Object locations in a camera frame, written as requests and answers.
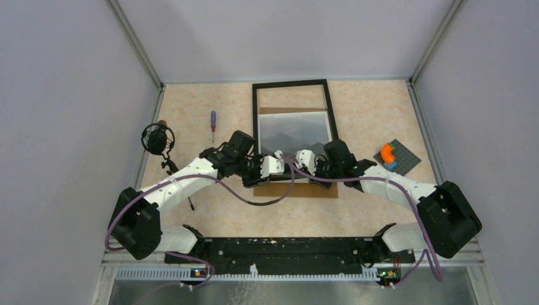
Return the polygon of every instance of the gray panel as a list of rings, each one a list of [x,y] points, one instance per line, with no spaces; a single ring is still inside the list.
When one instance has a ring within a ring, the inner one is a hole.
[[[483,222],[505,304],[536,304],[539,1],[468,1],[418,83],[447,179]]]
[[[0,37],[0,304],[86,304],[157,91],[105,1],[3,1]]]
[[[408,78],[452,0],[119,0],[165,83]]]
[[[144,304],[259,304],[259,305],[467,305],[476,304],[466,268],[444,268],[444,283],[437,282],[429,268],[419,268],[396,290],[366,288],[353,282],[216,281],[190,292],[178,285],[157,290]],[[116,281],[109,305],[133,304],[158,281]]]

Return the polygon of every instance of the tabletop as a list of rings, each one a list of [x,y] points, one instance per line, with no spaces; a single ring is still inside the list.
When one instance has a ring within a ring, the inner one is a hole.
[[[425,143],[404,80],[328,81],[339,138],[357,159],[371,159],[383,144],[399,140],[421,159],[406,177],[435,183]],[[321,86],[264,89],[261,106],[319,107],[311,105],[322,94]],[[212,145],[210,112],[217,112],[215,145]],[[235,130],[252,134],[252,83],[167,85],[159,113],[174,131],[176,144],[170,153],[179,168],[200,152],[227,141]],[[164,179],[162,157],[149,156],[142,187]],[[241,196],[252,201],[252,189],[241,178],[225,179]],[[164,224],[188,224],[204,236],[300,237],[370,236],[391,222],[414,221],[411,211],[379,196],[339,185],[339,198],[285,198],[268,207],[247,205],[219,184],[179,203]]]

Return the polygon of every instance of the floor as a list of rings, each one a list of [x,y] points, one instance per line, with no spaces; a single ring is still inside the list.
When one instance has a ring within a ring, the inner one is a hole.
[[[404,80],[329,81],[339,137],[356,158],[372,159],[386,142],[398,139],[422,162],[407,174],[410,179],[434,183],[434,175]],[[321,86],[261,90],[261,107],[323,107]],[[179,168],[212,146],[210,112],[217,111],[215,146],[235,130],[252,134],[252,84],[215,83],[167,85],[159,119],[167,121],[176,136],[171,152]],[[162,158],[150,156],[142,186],[167,175]],[[252,189],[244,189],[239,177],[226,179],[242,196],[256,201]],[[409,223],[413,214],[384,198],[360,193],[343,185],[339,198],[287,198],[268,207],[252,207],[238,201],[219,185],[213,185],[177,205],[165,224],[189,224],[204,236],[368,236],[391,222]]]

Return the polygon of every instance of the screwdriver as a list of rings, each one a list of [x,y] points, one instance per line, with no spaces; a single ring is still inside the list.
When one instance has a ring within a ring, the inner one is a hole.
[[[215,123],[217,122],[217,113],[212,110],[212,144],[215,142]]]

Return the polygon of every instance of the gray sky in picture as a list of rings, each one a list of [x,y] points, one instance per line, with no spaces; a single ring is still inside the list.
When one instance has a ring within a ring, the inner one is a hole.
[[[276,150],[294,154],[309,149],[324,153],[324,144],[331,140],[327,112],[294,112],[259,115],[261,152]]]

